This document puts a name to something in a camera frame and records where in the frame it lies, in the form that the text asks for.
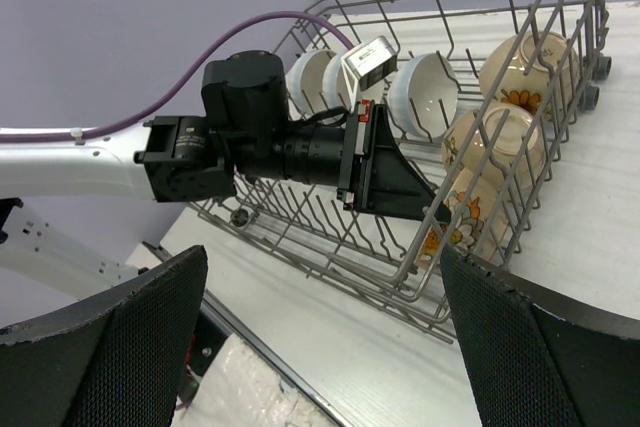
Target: purple cable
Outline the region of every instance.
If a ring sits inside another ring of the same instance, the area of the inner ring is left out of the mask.
[[[193,63],[191,67],[185,72],[185,74],[178,80],[176,85],[174,85],[169,92],[164,94],[160,99],[151,104],[146,109],[138,112],[131,117],[120,120],[111,125],[106,125],[104,127],[98,127],[96,129],[91,129],[83,132],[83,139],[95,139],[96,137],[103,137],[106,135],[113,134],[122,129],[126,129],[127,127],[132,126],[136,122],[140,122],[145,117],[149,117],[151,114],[157,112],[161,107],[163,107],[167,102],[169,102],[179,91],[184,87],[184,85],[189,81],[193,74],[197,72],[197,70],[202,66],[202,64],[213,54],[216,50],[218,50],[225,42],[227,42],[231,37],[236,34],[242,32],[243,30],[264,22],[266,20],[273,19],[301,19],[308,20],[315,24],[318,24],[321,27],[324,27],[336,38],[344,44],[347,49],[351,49],[353,44],[351,41],[338,30],[337,27],[330,24],[326,19],[319,17],[317,15],[308,14],[307,12],[296,12],[296,11],[280,11],[280,12],[271,12],[268,14],[257,15],[256,17],[252,17],[251,19],[245,20],[241,24],[236,25],[231,30],[227,31],[222,37],[216,40],[198,59]],[[57,132],[57,133],[49,133],[49,134],[0,134],[0,143],[23,143],[23,142],[61,142],[61,141],[72,141],[73,137],[69,132]]]

